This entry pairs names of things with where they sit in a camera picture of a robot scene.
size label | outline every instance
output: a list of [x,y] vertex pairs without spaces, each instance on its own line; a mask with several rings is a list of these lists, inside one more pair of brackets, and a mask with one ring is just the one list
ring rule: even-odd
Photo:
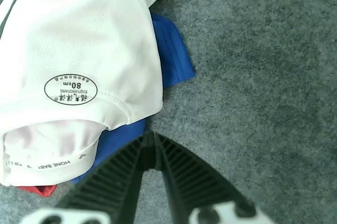
[[80,105],[92,101],[97,95],[97,85],[89,78],[76,75],[58,75],[44,86],[51,100],[66,105]]

clothing seam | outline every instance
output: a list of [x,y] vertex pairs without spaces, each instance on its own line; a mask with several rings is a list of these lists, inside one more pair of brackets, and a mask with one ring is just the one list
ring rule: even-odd
[[170,49],[169,43],[167,42],[167,39],[166,39],[166,35],[165,35],[165,32],[164,32],[164,28],[163,28],[162,23],[160,23],[160,27],[161,27],[162,32],[163,32],[163,34],[164,34],[164,40],[165,40],[165,43],[166,43],[167,48],[168,48],[168,53],[170,54],[170,57],[171,57],[171,59],[172,59],[172,61],[173,61],[173,65],[174,65],[174,69],[175,69],[176,75],[177,75],[177,77],[178,77],[178,80],[181,81],[181,80],[180,80],[180,77],[179,77],[179,74],[178,74],[177,67],[176,67],[176,65],[175,65],[174,58],[173,58],[172,53],[171,53],[171,49]]

white mesh fabric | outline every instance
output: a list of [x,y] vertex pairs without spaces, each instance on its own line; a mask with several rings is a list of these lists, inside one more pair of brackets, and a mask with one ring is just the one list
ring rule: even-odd
[[[0,38],[0,56],[0,183],[6,186],[45,186],[79,176],[93,163],[97,146],[86,146],[100,131],[162,107],[161,67],[145,0],[17,0]],[[62,74],[91,79],[97,96],[82,105],[54,102],[44,87]],[[58,124],[52,122],[66,120],[78,135],[64,149],[63,133],[55,137]],[[87,134],[83,121],[97,125],[88,137],[81,137]],[[41,129],[47,134],[40,138]],[[34,132],[33,142],[20,136],[22,130]],[[56,148],[49,153],[48,141]],[[62,159],[74,144],[66,156],[73,161]],[[41,164],[40,156],[48,155]]]

printed logo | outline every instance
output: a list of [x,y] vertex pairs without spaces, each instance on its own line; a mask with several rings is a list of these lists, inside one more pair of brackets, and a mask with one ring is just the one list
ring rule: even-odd
[[44,86],[51,100],[66,105],[80,105],[92,101],[97,95],[97,85],[89,78],[76,75],[58,75]]

pile of clothes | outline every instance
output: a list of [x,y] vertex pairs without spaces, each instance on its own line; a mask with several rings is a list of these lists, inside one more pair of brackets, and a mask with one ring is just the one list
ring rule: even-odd
[[156,1],[0,0],[0,184],[78,183],[194,77]]

